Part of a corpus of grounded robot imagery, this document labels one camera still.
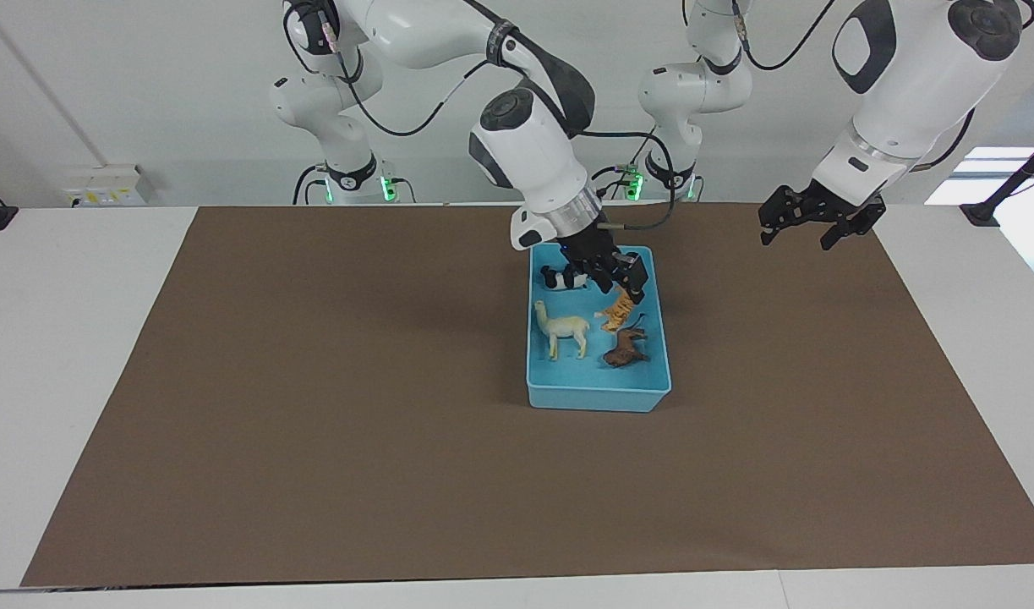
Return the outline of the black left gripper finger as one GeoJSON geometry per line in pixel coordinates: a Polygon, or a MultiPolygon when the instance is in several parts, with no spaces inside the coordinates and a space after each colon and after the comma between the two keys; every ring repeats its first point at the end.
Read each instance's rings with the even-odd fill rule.
{"type": "Polygon", "coordinates": [[[794,223],[797,211],[797,194],[792,188],[777,188],[758,209],[758,220],[763,232],[760,235],[763,246],[769,246],[776,235],[794,223]]]}
{"type": "Polygon", "coordinates": [[[830,229],[821,238],[822,250],[832,250],[839,240],[856,235],[858,231],[858,223],[856,222],[858,216],[860,216],[860,212],[858,211],[854,213],[838,212],[837,218],[831,223],[830,229]]]}

